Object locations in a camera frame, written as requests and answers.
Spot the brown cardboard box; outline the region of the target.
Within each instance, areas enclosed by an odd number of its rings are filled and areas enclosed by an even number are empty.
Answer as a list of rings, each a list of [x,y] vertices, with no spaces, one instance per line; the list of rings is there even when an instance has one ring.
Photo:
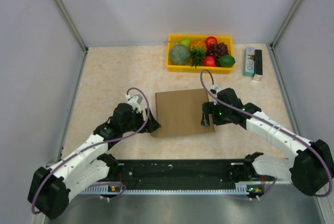
[[[201,125],[202,104],[208,102],[204,89],[157,92],[156,120],[161,127],[151,133],[154,138],[183,137],[214,133],[211,125]]]

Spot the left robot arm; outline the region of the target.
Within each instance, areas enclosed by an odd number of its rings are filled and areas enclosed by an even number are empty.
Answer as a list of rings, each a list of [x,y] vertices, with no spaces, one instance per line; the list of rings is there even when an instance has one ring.
[[[149,108],[141,111],[120,103],[113,115],[99,125],[84,143],[58,163],[38,168],[32,178],[28,202],[34,214],[58,218],[70,202],[93,183],[118,176],[117,161],[108,151],[118,142],[138,133],[160,128]]]

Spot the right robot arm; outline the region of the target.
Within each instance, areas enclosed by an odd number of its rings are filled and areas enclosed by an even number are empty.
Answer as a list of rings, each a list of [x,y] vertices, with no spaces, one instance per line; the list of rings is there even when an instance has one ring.
[[[318,196],[325,185],[333,189],[333,158],[329,146],[322,140],[315,142],[291,132],[268,117],[253,103],[243,104],[232,88],[212,85],[207,91],[212,102],[202,105],[203,126],[233,123],[252,132],[285,154],[277,158],[255,153],[245,158],[244,175],[255,180],[268,175],[292,183],[307,196]]]

